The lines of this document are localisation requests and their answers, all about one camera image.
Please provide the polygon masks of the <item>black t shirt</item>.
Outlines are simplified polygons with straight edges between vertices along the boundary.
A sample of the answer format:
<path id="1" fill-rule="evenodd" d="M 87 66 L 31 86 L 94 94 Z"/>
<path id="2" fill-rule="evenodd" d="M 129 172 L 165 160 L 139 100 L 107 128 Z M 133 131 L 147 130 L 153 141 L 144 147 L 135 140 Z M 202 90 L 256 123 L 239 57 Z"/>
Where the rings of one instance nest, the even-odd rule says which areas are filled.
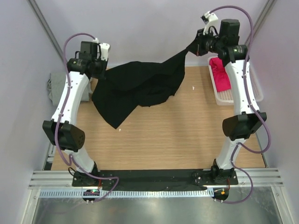
<path id="1" fill-rule="evenodd" d="M 136 107 L 166 102 L 184 80 L 187 53 L 184 49 L 162 63 L 133 61 L 108 69 L 92 94 L 99 114 L 116 129 Z"/>

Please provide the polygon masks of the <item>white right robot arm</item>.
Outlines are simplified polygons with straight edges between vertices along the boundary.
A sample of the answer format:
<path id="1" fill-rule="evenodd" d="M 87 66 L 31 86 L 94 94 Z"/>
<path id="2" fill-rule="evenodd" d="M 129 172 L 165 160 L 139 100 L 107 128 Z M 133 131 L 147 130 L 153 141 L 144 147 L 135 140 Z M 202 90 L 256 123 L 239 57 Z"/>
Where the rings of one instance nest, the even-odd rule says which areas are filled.
<path id="1" fill-rule="evenodd" d="M 213 14 L 202 17 L 205 27 L 198 30 L 195 42 L 196 55 L 216 53 L 228 75 L 234 102 L 234 115 L 222 122 L 226 140 L 219 156 L 209 172 L 196 173 L 198 185 L 221 185 L 234 177 L 234 162 L 241 146 L 266 121 L 267 115 L 260 112 L 252 90 L 249 71 L 249 49 L 239 44 L 240 23 L 236 19 L 221 21 L 220 30 L 215 28 L 218 18 Z"/>

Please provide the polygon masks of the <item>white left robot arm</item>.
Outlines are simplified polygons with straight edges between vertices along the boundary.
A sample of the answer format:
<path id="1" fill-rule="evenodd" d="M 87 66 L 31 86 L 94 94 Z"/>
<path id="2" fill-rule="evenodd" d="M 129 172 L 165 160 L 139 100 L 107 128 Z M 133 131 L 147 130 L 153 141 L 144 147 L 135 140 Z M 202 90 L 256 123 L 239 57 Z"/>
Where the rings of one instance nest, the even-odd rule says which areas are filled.
<path id="1" fill-rule="evenodd" d="M 85 148 L 85 132 L 76 126 L 78 108 L 91 78 L 104 78 L 110 45 L 82 41 L 75 57 L 66 63 L 66 78 L 57 109 L 43 130 L 66 165 L 74 164 L 83 173 L 83 182 L 93 187 L 99 181 L 96 163 Z"/>

